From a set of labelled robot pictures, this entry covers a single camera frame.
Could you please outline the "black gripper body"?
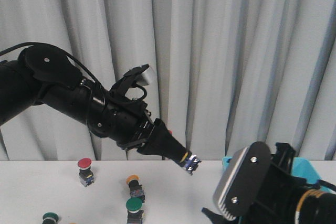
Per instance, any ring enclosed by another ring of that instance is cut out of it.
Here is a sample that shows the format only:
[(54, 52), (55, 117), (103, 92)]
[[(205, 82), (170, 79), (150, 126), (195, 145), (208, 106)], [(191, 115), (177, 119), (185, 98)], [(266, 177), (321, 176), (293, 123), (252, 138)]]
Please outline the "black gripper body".
[(108, 91), (96, 84), (90, 95), (88, 128), (94, 135), (116, 141), (122, 149), (139, 147), (140, 135), (151, 123), (145, 86), (122, 77)]
[(277, 143), (256, 199), (239, 223), (307, 223), (307, 181), (292, 176), (295, 150)]

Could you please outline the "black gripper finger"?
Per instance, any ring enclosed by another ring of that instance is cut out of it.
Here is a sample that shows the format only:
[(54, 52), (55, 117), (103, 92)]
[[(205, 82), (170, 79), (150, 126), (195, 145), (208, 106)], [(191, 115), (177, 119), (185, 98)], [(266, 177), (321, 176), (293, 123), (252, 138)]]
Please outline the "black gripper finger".
[(237, 224), (238, 223), (238, 219), (229, 221), (225, 219), (222, 215), (216, 214), (205, 207), (202, 208), (201, 212), (211, 221), (212, 224)]
[(161, 119), (150, 123), (141, 133), (140, 140), (142, 143), (137, 152), (142, 155), (163, 156), (175, 162), (183, 162), (190, 153), (173, 137)]

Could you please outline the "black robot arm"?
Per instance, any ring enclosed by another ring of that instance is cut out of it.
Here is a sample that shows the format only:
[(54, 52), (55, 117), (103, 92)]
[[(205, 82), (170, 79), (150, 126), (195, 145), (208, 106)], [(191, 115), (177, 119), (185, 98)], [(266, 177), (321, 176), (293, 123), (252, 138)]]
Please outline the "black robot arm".
[(335, 223), (335, 185), (295, 176), (295, 150), (276, 143), (273, 154), (254, 142), (230, 159), (213, 195), (211, 223)]
[(16, 60), (1, 62), (1, 123), (34, 105), (45, 104), (108, 137), (123, 150), (158, 155), (183, 165), (191, 152), (160, 119), (152, 120), (143, 98), (129, 99), (131, 88), (144, 90), (151, 67), (130, 69), (110, 90), (66, 51), (47, 43), (24, 42)]

